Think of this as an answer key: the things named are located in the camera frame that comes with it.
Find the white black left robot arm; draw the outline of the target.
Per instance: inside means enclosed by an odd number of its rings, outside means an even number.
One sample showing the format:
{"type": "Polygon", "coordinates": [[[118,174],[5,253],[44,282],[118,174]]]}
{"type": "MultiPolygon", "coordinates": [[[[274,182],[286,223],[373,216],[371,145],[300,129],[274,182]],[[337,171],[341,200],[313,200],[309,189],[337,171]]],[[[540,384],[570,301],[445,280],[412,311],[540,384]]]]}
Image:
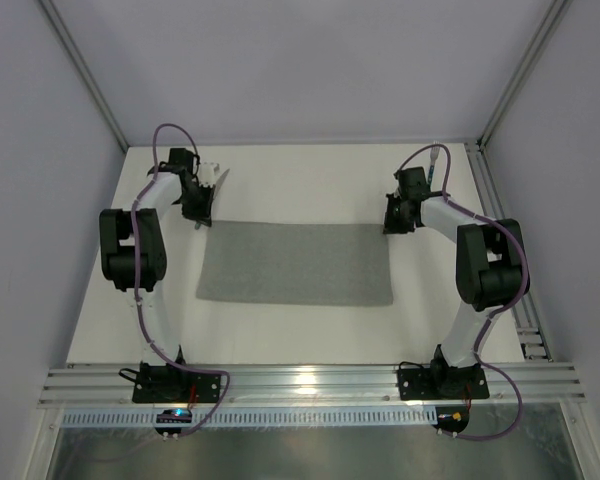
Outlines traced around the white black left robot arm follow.
{"type": "Polygon", "coordinates": [[[137,315],[142,365],[185,364],[164,300],[168,259],[161,220],[177,207],[196,227],[210,227],[221,179],[217,163],[203,162],[193,150],[172,148],[167,160],[154,161],[146,184],[127,206],[99,214],[102,273],[137,315]]]}

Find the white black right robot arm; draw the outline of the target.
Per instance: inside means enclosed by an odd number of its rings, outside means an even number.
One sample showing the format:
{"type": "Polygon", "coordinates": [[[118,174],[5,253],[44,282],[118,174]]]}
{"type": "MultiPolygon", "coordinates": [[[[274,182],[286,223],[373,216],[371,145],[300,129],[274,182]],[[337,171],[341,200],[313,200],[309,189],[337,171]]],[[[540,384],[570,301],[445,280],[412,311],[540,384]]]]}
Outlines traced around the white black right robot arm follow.
{"type": "Polygon", "coordinates": [[[456,246],[455,283],[461,304],[434,359],[451,368],[478,363],[482,341],[495,320],[512,308],[530,285],[520,224],[492,219],[434,192],[421,167],[394,174],[397,189],[386,195],[385,234],[429,228],[456,246]]]}

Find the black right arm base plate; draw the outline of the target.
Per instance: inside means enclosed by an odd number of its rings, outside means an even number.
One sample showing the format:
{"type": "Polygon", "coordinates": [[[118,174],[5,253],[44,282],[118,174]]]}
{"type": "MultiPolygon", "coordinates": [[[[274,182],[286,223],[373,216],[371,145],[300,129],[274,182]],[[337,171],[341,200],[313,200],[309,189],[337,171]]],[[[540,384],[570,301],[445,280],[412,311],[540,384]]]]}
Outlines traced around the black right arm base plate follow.
{"type": "Polygon", "coordinates": [[[401,400],[484,400],[490,397],[482,367],[430,367],[402,362],[396,370],[401,400]]]}

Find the grey cloth napkin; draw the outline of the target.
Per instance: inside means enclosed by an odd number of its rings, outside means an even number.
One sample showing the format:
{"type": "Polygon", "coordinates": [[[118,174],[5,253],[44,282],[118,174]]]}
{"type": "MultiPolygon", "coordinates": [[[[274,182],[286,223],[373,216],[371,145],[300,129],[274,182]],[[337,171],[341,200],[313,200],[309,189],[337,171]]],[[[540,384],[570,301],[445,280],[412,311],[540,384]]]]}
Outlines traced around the grey cloth napkin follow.
{"type": "Polygon", "coordinates": [[[376,224],[219,221],[196,296],[231,303],[384,307],[393,303],[387,238],[376,224]]]}

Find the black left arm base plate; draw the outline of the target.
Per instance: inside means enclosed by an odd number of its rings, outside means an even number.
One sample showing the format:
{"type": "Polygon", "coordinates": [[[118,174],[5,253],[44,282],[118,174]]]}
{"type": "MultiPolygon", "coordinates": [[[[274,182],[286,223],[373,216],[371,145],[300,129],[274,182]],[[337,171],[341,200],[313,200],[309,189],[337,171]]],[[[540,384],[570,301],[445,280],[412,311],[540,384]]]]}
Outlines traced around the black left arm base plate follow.
{"type": "Polygon", "coordinates": [[[141,363],[137,370],[120,369],[118,374],[133,384],[132,402],[137,404],[215,404],[220,396],[221,375],[147,363],[141,363]]]}

